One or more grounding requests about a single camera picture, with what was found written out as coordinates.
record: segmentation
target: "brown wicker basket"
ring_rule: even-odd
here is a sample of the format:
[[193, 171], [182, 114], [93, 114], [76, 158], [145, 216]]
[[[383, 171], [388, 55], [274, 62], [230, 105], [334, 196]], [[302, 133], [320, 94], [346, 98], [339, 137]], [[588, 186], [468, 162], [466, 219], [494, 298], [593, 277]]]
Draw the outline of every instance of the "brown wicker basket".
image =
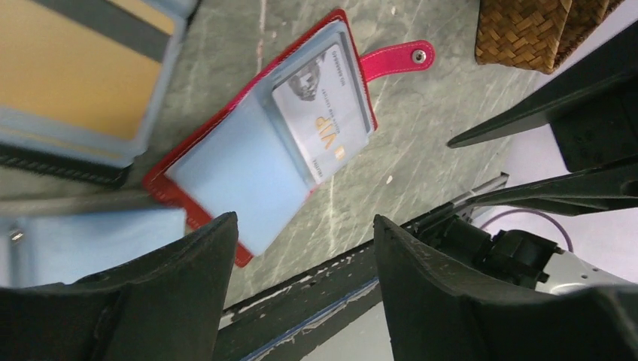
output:
[[623, 0], [481, 0], [476, 62], [550, 74]]

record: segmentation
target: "red card holder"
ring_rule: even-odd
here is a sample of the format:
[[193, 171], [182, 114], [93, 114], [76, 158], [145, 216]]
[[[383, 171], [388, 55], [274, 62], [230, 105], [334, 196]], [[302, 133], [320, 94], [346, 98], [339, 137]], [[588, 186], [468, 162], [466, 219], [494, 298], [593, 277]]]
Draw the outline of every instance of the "red card holder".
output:
[[[345, 12], [342, 9], [335, 9], [324, 17], [319, 23], [310, 28], [303, 36], [292, 43], [283, 53], [270, 62], [253, 80], [251, 80], [239, 94], [215, 114], [208, 122], [201, 126], [191, 136], [184, 140], [179, 146], [172, 150], [162, 161], [157, 163], [150, 172], [144, 177], [143, 185], [151, 193], [151, 195], [162, 202], [171, 206], [180, 206], [187, 211], [187, 224], [198, 229], [204, 224], [210, 222], [213, 216], [207, 212], [193, 197], [178, 186], [166, 172], [182, 157], [187, 155], [197, 144], [204, 140], [224, 119], [226, 119], [237, 106], [246, 98], [249, 92], [264, 77], [271, 74], [282, 62], [294, 54], [302, 45], [310, 41], [324, 27], [335, 21], [345, 23], [348, 29], [348, 41], [352, 43], [354, 49], [354, 57], [359, 68], [361, 83], [366, 98], [366, 106], [372, 118], [373, 129], [378, 124], [372, 111], [372, 103], [368, 93], [366, 82], [383, 77], [389, 74], [404, 73], [409, 71], [427, 70], [434, 62], [435, 52], [430, 43], [427, 41], [412, 41], [409, 43], [393, 45], [376, 50], [365, 56], [359, 56], [354, 39], [352, 37], [350, 25]], [[253, 254], [241, 244], [240, 229], [240, 245], [238, 246], [235, 264], [239, 267], [246, 266], [253, 258]]]

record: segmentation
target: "strap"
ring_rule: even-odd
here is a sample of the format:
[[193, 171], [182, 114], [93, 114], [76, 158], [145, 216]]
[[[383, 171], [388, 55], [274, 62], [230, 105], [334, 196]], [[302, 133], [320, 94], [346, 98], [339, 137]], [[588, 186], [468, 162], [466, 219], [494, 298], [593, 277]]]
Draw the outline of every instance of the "strap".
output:
[[389, 74], [427, 70], [434, 63], [435, 51], [425, 40], [383, 47], [361, 57], [366, 82]]

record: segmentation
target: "purple cable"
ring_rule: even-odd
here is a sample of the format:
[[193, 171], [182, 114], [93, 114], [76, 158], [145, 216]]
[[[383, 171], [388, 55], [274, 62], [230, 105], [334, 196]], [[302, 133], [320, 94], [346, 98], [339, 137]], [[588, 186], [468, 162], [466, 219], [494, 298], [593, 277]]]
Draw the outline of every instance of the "purple cable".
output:
[[550, 221], [551, 224], [556, 226], [556, 228], [559, 231], [561, 231], [561, 234], [563, 235], [563, 238], [565, 238], [565, 242], [567, 243], [567, 250], [569, 252], [571, 252], [571, 253], [574, 253], [574, 246], [572, 244], [572, 239], [571, 239], [570, 235], [567, 234], [567, 231], [565, 230], [565, 228], [563, 226], [561, 226], [561, 224], [557, 220], [555, 220], [554, 218], [548, 216], [547, 214], [539, 212], [539, 211], [534, 211], [534, 210], [531, 210], [531, 209], [511, 209], [509, 211], [504, 211], [503, 213], [497, 214], [496, 216], [490, 218], [487, 222], [483, 223], [483, 225], [480, 226], [479, 228], [480, 229], [485, 229], [489, 225], [491, 225], [492, 223], [494, 223], [497, 220], [503, 218], [504, 216], [508, 216], [508, 215], [514, 214], [514, 213], [535, 214], [537, 216], [541, 216], [541, 217], [545, 218], [546, 220]]

